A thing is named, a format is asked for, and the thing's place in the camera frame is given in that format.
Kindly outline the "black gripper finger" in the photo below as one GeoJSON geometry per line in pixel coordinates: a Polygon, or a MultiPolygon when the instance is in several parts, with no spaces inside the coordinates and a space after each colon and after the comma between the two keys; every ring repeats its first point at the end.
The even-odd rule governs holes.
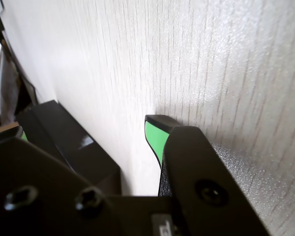
{"type": "Polygon", "coordinates": [[[0,133],[0,236],[118,236],[98,189],[18,133],[0,133]]]}

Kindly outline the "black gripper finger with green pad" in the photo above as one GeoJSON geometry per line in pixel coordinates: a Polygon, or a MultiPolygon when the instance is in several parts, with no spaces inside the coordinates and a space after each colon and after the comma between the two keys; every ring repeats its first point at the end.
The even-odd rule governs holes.
{"type": "Polygon", "coordinates": [[[145,116],[145,137],[167,176],[187,236],[266,236],[268,231],[203,132],[145,116]]]}

